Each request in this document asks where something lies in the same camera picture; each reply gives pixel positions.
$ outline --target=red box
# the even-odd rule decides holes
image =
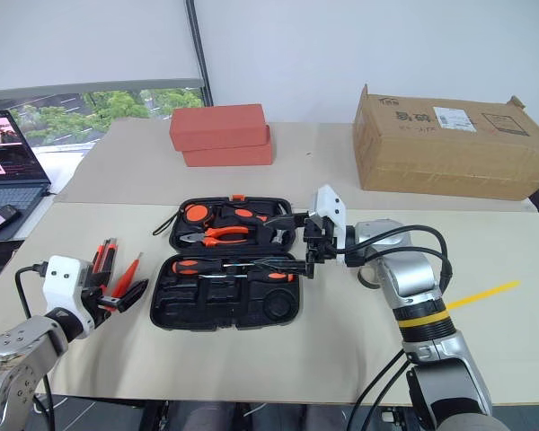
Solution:
[[[270,128],[260,104],[177,109],[170,138],[188,166],[272,163]]]

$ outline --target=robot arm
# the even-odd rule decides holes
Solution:
[[[437,282],[422,252],[389,252],[398,247],[411,247],[409,232],[386,235],[367,247],[355,247],[399,230],[402,224],[385,219],[346,226],[345,215],[346,208],[340,197],[326,185],[319,188],[307,213],[270,219],[266,224],[280,229],[303,227],[307,243],[304,266],[284,262],[284,268],[273,269],[297,270],[298,274],[313,277],[314,264],[324,263],[326,259],[360,267],[371,258],[376,287],[382,289],[393,311],[403,336],[403,350],[414,364],[407,373],[407,382],[421,425],[439,431],[461,431],[471,426],[475,426],[471,429],[483,431],[507,430],[491,416],[485,382],[441,297],[451,277],[450,268],[442,269],[440,282]],[[425,230],[434,231],[427,226]],[[440,242],[444,249],[445,242]],[[373,255],[379,253],[387,254],[373,259]]]
[[[46,270],[45,316],[33,316],[0,335],[0,430],[23,429],[40,380],[66,353],[68,343],[86,338],[110,317],[126,311],[144,293],[147,280],[121,298],[104,296],[109,274],[93,274],[93,265],[52,256]]]

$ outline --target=laptop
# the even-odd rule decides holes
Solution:
[[[47,196],[50,181],[7,110],[0,110],[0,208],[12,205],[21,215],[0,230],[9,240]]]

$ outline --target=white wall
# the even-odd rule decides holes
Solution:
[[[505,102],[539,124],[539,0],[196,0],[216,104],[350,122],[372,93]]]
[[[0,0],[0,90],[200,79],[183,0]]]

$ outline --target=laptop keyboard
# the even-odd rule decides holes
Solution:
[[[12,205],[23,211],[28,208],[32,201],[42,191],[42,187],[25,187],[22,189],[0,189],[0,208],[4,205]]]

